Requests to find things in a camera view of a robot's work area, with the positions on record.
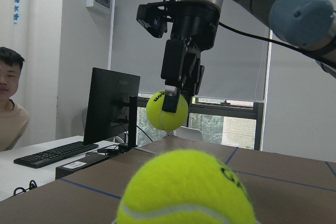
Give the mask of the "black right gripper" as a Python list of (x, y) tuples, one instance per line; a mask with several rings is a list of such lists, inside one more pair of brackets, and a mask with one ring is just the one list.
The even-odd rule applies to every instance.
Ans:
[(175, 113), (181, 90), (185, 98), (198, 94), (205, 69), (200, 53), (187, 53), (185, 43), (201, 51), (211, 49), (219, 23), (219, 9), (209, 2), (180, 1), (169, 4), (167, 11), (173, 25), (161, 70), (161, 78), (165, 80), (162, 110)]

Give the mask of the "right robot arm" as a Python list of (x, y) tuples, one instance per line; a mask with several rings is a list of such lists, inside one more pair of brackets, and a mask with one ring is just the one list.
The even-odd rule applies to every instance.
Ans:
[[(290, 47), (314, 59), (335, 75), (335, 10), (329, 0), (233, 0), (270, 28)], [(212, 48), (223, 0), (169, 0), (160, 13), (171, 22), (161, 77), (162, 109), (176, 112), (181, 94), (197, 94), (204, 71), (202, 51)]]

